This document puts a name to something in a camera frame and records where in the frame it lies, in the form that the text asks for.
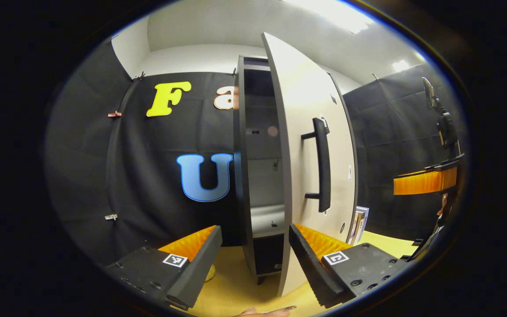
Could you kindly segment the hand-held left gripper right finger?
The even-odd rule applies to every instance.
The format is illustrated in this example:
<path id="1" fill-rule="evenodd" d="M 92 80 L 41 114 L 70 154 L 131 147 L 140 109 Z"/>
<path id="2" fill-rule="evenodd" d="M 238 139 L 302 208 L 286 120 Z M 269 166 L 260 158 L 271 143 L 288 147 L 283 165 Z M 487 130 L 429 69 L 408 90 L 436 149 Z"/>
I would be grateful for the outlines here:
<path id="1" fill-rule="evenodd" d="M 326 308 L 368 293 L 408 264 L 370 243 L 351 246 L 298 223 L 290 224 L 288 241 L 318 303 Z"/>

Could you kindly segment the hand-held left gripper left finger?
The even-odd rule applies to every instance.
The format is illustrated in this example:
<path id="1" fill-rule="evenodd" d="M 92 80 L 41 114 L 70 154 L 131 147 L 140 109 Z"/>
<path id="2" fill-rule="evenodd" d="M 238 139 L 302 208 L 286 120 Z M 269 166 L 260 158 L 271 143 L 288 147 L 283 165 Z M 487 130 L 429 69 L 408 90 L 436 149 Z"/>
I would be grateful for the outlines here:
<path id="1" fill-rule="evenodd" d="M 212 225 L 163 247 L 144 246 L 104 267 L 106 274 L 145 301 L 192 308 L 222 245 Z"/>

